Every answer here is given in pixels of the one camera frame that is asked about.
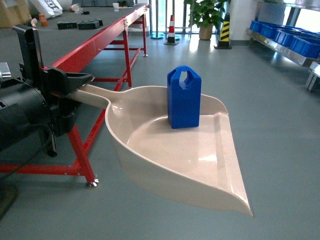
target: epoxy floor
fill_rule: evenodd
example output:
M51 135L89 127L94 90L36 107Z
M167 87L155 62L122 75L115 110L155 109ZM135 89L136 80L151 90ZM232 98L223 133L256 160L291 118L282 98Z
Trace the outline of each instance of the epoxy floor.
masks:
M134 46L142 42L130 40ZM84 177L13 175L6 183L18 188L19 197L0 221L1 240L320 239L320 95L305 90L307 69L264 47L216 50L214 41L197 35L182 37L176 46L163 42L147 39L148 57L140 54L136 61L133 86L166 86L167 73L179 65L202 77L202 93L229 111L255 217L184 205L141 189L121 169L103 126L89 154L99 187L86 189ZM105 51L83 71L118 77L123 55ZM83 137L100 111L79 108ZM2 162L23 159L33 143L6 153ZM57 158L41 155L36 162L71 164L75 155L68 138L59 137L57 147Z

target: blue plastic bin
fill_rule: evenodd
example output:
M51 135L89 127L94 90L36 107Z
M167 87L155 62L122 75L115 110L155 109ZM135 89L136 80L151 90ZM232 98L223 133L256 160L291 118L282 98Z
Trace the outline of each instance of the blue plastic bin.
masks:
M262 22L253 20L250 25L250 29L256 33L261 32Z
M283 26L283 25L262 24L260 34L268 39L274 40L277 35L277 30L295 31L295 28L291 26Z
M274 38L274 41L278 44L281 44L282 46L285 46L289 48L291 46L292 41L294 40L294 36L307 36L308 33L306 32L300 32L300 31L294 31L294 30L284 30L284 29L278 29L276 31L276 35Z
M320 54L320 37L293 36L290 49L306 58L317 59Z
M180 81L181 72L187 72ZM167 75L168 120L173 129L198 127L200 121L201 77L190 67L176 67Z

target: yellow and black traffic cone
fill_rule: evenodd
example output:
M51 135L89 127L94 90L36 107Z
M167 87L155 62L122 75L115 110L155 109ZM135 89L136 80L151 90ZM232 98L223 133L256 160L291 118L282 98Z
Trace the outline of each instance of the yellow and black traffic cone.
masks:
M222 30L220 32L219 41L214 45L215 49L231 49L230 46L230 14L227 13L223 20Z
M168 38L164 44L165 45L177 45L178 43L179 42L176 41L174 16L171 15Z

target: table top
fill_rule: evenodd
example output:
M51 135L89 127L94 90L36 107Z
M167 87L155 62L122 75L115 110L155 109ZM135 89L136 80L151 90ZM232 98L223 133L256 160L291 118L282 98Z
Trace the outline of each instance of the table top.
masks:
M132 8L123 8L118 12L114 11L113 7L85 7L83 10L90 11L89 15L64 11L62 15L48 19L48 26L41 26L38 22L36 28L39 32L44 65L52 65L104 28L125 18L141 6L144 6L144 4L137 4ZM58 30L57 27L59 21L80 23L92 19L101 19L103 26L92 30L79 30L77 28ZM7 62L12 76L18 77L20 75L19 63L23 63L23 58L17 33L10 28L0 29L0 46L0 62Z

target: dustpan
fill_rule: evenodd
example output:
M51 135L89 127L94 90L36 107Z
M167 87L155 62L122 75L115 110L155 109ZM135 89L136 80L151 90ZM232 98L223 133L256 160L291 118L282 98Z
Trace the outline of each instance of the dustpan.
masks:
M228 111L201 94L199 127L172 129L167 87L115 92L83 86L69 98L106 108L105 123L121 167L147 191L180 203L253 216Z

